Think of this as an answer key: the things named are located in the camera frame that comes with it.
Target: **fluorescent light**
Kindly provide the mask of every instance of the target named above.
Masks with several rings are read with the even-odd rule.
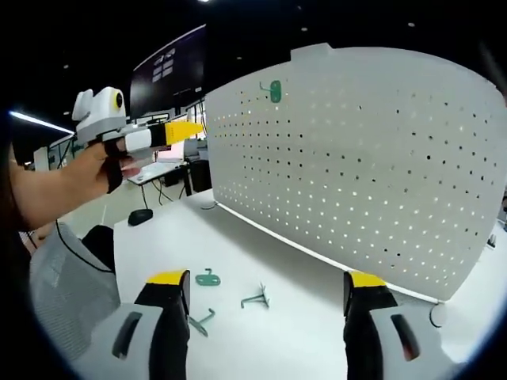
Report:
[[[74,134],[73,131],[69,131],[68,129],[65,129],[65,128],[62,128],[62,127],[58,127],[58,126],[56,126],[54,124],[47,123],[45,121],[36,119],[35,117],[23,115],[22,113],[19,113],[19,112],[9,111],[9,114],[11,116],[17,117],[18,119],[29,121],[30,123],[44,125],[45,127],[56,129],[57,131],[66,132],[69,135],[73,135]]]

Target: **computer mouse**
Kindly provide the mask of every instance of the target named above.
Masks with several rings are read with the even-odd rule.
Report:
[[[128,216],[129,226],[138,226],[141,223],[146,222],[153,218],[153,210],[149,208],[142,208],[140,210],[134,210]]]

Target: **hand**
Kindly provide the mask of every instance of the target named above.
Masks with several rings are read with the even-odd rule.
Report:
[[[125,141],[120,139],[116,145],[120,151],[125,151]],[[105,153],[104,144],[98,142],[86,148],[69,165],[62,169],[63,175],[75,188],[82,193],[84,202],[103,196],[108,192],[109,183],[106,172],[102,165],[108,155]],[[120,159],[120,167],[125,178],[139,174],[140,169],[123,169],[131,165],[134,160],[130,157]]]

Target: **desk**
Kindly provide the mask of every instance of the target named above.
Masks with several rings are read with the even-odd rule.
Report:
[[[122,302],[133,302],[156,272],[188,268],[191,315],[208,308],[209,338],[190,328],[189,380],[346,378],[343,342],[343,272],[250,226],[220,207],[209,211],[212,191],[158,207],[137,227],[115,225],[116,275]],[[507,276],[507,234],[495,225],[497,248],[485,249],[469,279],[446,305],[440,330],[444,350],[463,361],[481,343],[500,310]],[[212,268],[219,287],[194,277]],[[240,300],[267,286],[271,308]],[[427,302],[402,298],[429,312]]]
[[[128,181],[138,186],[143,186],[152,180],[156,180],[169,172],[177,169],[183,162],[153,162],[152,164],[143,166],[141,173],[135,177],[128,178]]]

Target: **green hook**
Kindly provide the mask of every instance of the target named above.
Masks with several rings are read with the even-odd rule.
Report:
[[[259,82],[259,87],[262,91],[269,91],[271,94],[272,103],[280,103],[282,100],[282,84],[280,81],[272,81],[268,89],[262,87],[262,83]]]
[[[199,333],[203,334],[206,337],[208,337],[208,332],[204,328],[203,323],[205,323],[206,321],[209,321],[210,319],[212,319],[215,316],[215,311],[213,309],[210,308],[208,310],[209,310],[210,314],[207,317],[201,319],[200,321],[196,321],[195,319],[193,319],[192,317],[189,316],[190,325],[195,327]]]
[[[202,287],[217,287],[220,285],[220,278],[212,274],[211,268],[206,268],[207,275],[196,275],[196,281]]]
[[[241,308],[245,309],[245,303],[248,303],[248,302],[262,302],[269,309],[269,298],[266,294],[266,286],[262,285],[262,283],[261,283],[261,294],[260,295],[254,295],[253,297],[248,297],[248,298],[242,299],[241,300]]]

